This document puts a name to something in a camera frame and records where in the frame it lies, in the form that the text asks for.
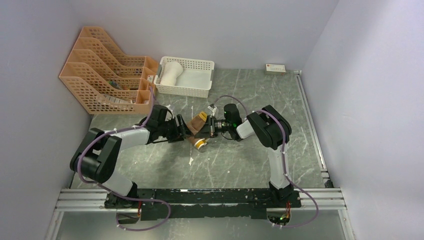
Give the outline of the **brown yellow towel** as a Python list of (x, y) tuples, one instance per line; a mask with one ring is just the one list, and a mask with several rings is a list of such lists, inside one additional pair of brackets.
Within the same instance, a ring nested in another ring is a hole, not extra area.
[(194, 137), (202, 127), (205, 125), (207, 121), (207, 114), (204, 111), (201, 111), (198, 115), (196, 115), (192, 120), (187, 123), (187, 127), (192, 133), (187, 140), (197, 149), (200, 150), (202, 147), (206, 146), (209, 139), (208, 138), (196, 138)]

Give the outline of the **cream white towel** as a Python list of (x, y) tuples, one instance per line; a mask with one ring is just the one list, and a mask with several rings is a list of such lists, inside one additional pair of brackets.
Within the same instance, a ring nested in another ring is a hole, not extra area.
[(182, 65), (177, 61), (171, 61), (164, 65), (160, 84), (165, 86), (174, 86), (177, 78), (183, 73)]

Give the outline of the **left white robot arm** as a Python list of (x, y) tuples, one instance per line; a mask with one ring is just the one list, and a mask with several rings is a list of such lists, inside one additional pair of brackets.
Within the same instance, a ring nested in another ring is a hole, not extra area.
[(181, 115), (173, 115), (169, 108), (155, 104), (148, 116), (131, 127), (108, 131), (91, 128), (73, 155), (69, 167), (81, 180), (100, 184), (115, 192), (124, 207), (132, 208), (139, 200), (138, 186), (115, 170), (120, 152), (136, 146), (157, 144), (160, 137), (174, 143), (192, 135)]

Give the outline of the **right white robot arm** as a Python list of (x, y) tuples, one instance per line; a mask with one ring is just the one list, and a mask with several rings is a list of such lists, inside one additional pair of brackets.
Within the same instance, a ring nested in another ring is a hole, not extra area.
[(289, 122), (271, 105), (247, 115), (242, 120), (240, 112), (234, 103), (223, 108), (224, 119), (213, 115), (206, 117), (205, 124), (194, 133), (197, 139), (215, 138), (218, 134), (229, 133), (230, 139), (242, 141), (255, 135), (266, 148), (270, 164), (270, 202), (275, 207), (282, 207), (289, 200), (294, 186), (289, 180), (285, 145), (290, 141), (292, 128)]

